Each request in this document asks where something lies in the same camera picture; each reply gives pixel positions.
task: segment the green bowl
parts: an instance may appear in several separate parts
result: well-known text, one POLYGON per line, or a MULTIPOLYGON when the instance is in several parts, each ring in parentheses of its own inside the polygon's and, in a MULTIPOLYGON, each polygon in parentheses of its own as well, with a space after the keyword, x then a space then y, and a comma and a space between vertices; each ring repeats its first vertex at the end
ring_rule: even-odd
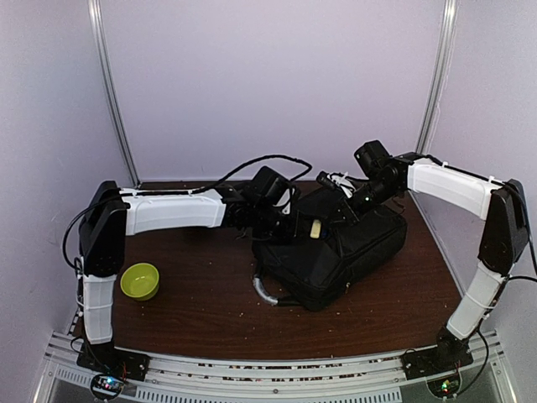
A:
POLYGON ((138 263, 123 273, 121 290, 136 301, 147 301, 159 290, 159 271, 149 263, 138 263))

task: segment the purple wall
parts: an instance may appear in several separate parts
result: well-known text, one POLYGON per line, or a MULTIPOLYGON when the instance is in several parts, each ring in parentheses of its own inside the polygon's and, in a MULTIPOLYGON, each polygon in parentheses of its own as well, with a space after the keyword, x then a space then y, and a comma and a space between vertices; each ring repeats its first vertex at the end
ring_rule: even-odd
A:
POLYGON ((215 179, 268 153, 358 173, 352 152, 364 141, 412 150, 443 7, 424 0, 103 2, 140 176, 215 179))
POLYGON ((0 38, 0 401, 19 402, 75 311, 65 225, 100 181, 128 177, 86 3, 2 2, 0 38))
MULTIPOLYGON (((537 233, 537 3, 461 2, 449 81, 430 152, 454 166, 523 182, 537 233)), ((467 288, 483 225, 442 201, 420 197, 455 275, 467 288)), ((526 251, 515 269, 533 275, 526 251)), ((521 401, 535 401, 534 284, 514 282, 487 322, 498 330, 521 401)))

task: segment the black bag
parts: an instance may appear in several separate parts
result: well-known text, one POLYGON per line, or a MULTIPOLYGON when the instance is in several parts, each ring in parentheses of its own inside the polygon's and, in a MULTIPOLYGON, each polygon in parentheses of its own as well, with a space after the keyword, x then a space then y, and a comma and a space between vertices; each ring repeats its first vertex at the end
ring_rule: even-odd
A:
MULTIPOLYGON (((322 222, 330 214, 339 191, 320 189, 301 198, 299 214, 322 222)), ((258 270, 273 276, 295 300, 310 311, 320 311, 347 288, 374 271, 403 248, 407 223, 397 212, 378 206, 356 225, 324 230, 319 239, 297 238, 291 244, 255 241, 252 251, 258 270)))

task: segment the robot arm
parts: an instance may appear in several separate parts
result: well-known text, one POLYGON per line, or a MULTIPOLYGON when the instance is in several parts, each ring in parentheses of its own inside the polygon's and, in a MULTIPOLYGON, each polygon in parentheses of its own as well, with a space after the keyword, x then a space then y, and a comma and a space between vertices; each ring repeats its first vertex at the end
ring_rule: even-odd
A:
POLYGON ((289 207, 299 195, 294 185, 266 166, 237 188, 140 191, 103 182, 79 227, 79 289, 89 354, 81 354, 78 364, 96 370, 125 364, 129 378, 144 377, 147 357, 125 354, 113 345, 112 296, 126 236, 165 228, 236 227, 252 228, 259 238, 286 239, 293 232, 289 207))
MULTIPOLYGON (((407 371, 410 378, 427 375, 427 370, 434 373, 438 368, 452 369, 459 360, 467 362, 468 339, 498 302, 511 269, 529 241, 522 185, 515 180, 486 179, 416 153, 392 157, 378 141, 364 144, 355 157, 370 181, 344 201, 354 212, 365 212, 398 192, 410 190, 438 197, 485 220, 477 272, 461 303, 438 333, 438 347, 405 357, 406 364, 410 364, 406 368, 431 364, 425 373, 407 371)), ((319 182, 325 178, 321 173, 319 182)), ((338 220, 340 217, 335 216, 334 221, 338 220)))

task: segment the bag strap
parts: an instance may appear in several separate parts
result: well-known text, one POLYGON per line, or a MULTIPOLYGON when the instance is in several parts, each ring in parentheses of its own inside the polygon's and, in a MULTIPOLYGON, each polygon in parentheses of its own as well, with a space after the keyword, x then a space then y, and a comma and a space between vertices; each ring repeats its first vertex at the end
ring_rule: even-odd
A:
POLYGON ((299 306, 300 303, 293 296, 271 296, 263 285, 264 269, 261 264, 257 264, 253 274, 253 288, 261 297, 263 302, 272 306, 299 306))

